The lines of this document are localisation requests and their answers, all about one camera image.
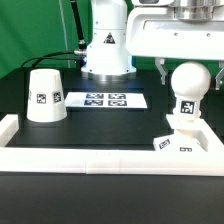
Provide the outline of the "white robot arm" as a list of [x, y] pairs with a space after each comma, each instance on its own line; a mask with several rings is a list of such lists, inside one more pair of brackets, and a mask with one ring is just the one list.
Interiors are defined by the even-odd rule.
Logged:
[[91, 0], [92, 41], [83, 75], [117, 80], [133, 73], [134, 56], [150, 57], [165, 80], [167, 59], [219, 63], [224, 79], [224, 0]]

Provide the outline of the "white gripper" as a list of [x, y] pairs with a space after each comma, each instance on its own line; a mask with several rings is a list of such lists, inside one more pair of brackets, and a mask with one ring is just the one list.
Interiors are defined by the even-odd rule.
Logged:
[[165, 58], [216, 60], [224, 77], [224, 0], [131, 0], [126, 46], [133, 56], [154, 57], [166, 84]]

